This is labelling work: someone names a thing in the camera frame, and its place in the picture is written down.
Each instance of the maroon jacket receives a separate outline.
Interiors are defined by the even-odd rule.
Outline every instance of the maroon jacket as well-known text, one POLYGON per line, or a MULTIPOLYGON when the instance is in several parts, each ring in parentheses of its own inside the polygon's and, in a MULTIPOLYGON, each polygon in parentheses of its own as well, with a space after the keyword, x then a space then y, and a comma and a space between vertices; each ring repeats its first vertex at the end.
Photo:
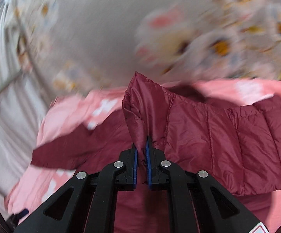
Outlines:
POLYGON ((210 172, 251 210, 262 210, 270 192, 281 189, 281 98, 252 106, 204 98, 191 87, 165 89, 136 73, 123 99, 94 130, 83 125, 33 153, 32 164, 77 169, 89 174, 116 161, 135 143, 138 185, 119 192, 115 232, 169 232, 166 194, 149 191, 145 169, 145 138, 184 170, 210 172))

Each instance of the white sticker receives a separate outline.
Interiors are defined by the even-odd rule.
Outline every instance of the white sticker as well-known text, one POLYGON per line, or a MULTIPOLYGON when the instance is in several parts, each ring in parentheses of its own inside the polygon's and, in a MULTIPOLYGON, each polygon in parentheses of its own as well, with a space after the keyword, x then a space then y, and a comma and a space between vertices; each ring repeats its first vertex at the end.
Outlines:
POLYGON ((257 226, 250 231, 250 233, 269 233, 269 231, 263 223, 258 223, 257 226))

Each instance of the silver screw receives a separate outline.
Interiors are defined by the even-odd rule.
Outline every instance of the silver screw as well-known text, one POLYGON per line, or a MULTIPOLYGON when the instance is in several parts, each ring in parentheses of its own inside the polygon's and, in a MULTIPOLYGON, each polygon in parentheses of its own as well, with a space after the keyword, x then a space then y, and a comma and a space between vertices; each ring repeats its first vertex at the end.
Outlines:
POLYGON ((204 170, 200 171, 198 174, 201 178, 206 178, 208 176, 208 173, 204 170))
POLYGON ((84 179, 86 177, 86 173, 85 172, 78 172, 76 177, 81 180, 84 179))
POLYGON ((168 160, 163 160, 161 162, 161 165, 164 166, 164 167, 169 167, 171 165, 171 163, 168 160))
POLYGON ((116 168, 121 168, 123 166, 123 162, 122 161, 116 161, 114 162, 113 166, 116 168))

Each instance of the maroon fabric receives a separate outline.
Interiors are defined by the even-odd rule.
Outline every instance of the maroon fabric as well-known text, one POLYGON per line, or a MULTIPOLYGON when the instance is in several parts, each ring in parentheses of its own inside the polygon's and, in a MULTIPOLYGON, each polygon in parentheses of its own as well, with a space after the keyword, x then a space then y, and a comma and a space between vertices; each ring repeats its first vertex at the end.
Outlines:
POLYGON ((281 189, 281 98, 238 107, 209 99, 188 86, 169 90, 141 74, 132 79, 118 110, 94 130, 84 125, 33 152, 32 164, 100 171, 135 143, 138 180, 119 192, 115 232, 169 232, 166 193, 149 191, 145 138, 184 170, 209 171, 264 222, 271 195, 281 189))

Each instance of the pink and white fabric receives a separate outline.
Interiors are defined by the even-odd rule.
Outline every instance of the pink and white fabric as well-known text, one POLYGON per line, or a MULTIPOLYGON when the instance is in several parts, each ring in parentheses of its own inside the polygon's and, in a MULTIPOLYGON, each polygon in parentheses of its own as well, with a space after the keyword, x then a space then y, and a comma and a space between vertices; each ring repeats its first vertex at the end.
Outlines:
MULTIPOLYGON (((281 96, 281 81, 261 79, 214 80, 198 82, 194 86, 205 96, 222 98, 238 105, 250 105, 256 101, 281 96)), ((125 89, 91 91, 84 99, 74 95, 56 100, 42 121, 37 137, 37 146, 52 141, 56 137, 70 133, 84 123, 93 129, 102 123, 114 110, 122 107, 125 89)), ((5 198, 9 213, 27 208, 30 213, 57 191, 74 171, 46 169, 29 166, 17 185, 5 198)), ((271 212, 266 225, 274 233, 281 225, 281 191, 273 193, 271 212)))

